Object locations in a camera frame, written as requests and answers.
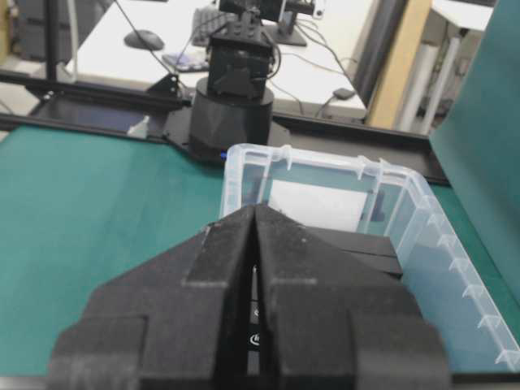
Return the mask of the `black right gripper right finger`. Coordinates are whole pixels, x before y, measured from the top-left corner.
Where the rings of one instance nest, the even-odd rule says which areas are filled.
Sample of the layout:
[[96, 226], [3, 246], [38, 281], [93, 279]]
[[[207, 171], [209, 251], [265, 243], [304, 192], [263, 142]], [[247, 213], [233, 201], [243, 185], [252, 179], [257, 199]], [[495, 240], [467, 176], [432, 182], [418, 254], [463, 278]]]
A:
[[255, 222], [270, 388], [450, 388], [440, 334], [402, 282], [268, 206]]

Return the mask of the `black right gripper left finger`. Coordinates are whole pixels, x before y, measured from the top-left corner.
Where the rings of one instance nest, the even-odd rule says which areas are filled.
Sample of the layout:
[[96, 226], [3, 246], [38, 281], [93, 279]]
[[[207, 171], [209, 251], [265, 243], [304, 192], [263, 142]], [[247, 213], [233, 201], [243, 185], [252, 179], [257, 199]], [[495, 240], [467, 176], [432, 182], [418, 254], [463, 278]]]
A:
[[56, 340], [48, 388], [241, 388], [254, 215], [242, 208], [96, 287]]

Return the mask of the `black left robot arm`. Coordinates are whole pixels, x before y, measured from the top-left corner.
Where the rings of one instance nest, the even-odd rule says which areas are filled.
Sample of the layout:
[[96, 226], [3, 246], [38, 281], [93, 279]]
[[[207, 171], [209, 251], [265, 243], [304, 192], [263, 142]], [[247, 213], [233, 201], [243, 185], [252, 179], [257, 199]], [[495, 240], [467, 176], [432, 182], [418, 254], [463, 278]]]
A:
[[210, 35], [209, 73], [197, 82], [188, 132], [190, 154], [212, 162], [235, 144], [267, 143], [274, 95], [266, 83], [275, 44], [262, 20], [280, 13], [263, 1], [221, 1], [219, 9], [237, 19]]

